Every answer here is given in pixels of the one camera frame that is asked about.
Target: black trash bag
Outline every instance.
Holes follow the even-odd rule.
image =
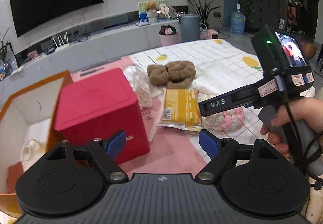
[[[162,25],[159,31],[159,34],[161,35],[174,35],[176,33],[177,33],[176,28],[170,25],[167,25],[167,26]]]

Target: black circular housing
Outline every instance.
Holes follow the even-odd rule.
[[[101,176],[75,162],[47,160],[31,167],[16,183],[23,212],[34,216],[72,215],[93,205],[104,190]]]
[[[300,212],[309,196],[308,180],[280,159],[250,160],[230,169],[221,180],[221,189],[233,206],[262,217]]]

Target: pink trash can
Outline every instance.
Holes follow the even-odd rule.
[[[162,46],[170,46],[174,44],[178,44],[179,42],[179,32],[173,35],[159,35]]]

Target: brown hair scrunchie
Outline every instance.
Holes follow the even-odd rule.
[[[149,65],[147,68],[150,83],[167,85],[169,89],[187,89],[195,79],[195,66],[190,61],[173,61],[165,66]]]

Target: pink box lid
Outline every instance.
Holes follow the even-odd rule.
[[[65,86],[59,97],[54,129],[61,131],[138,102],[120,68]]]

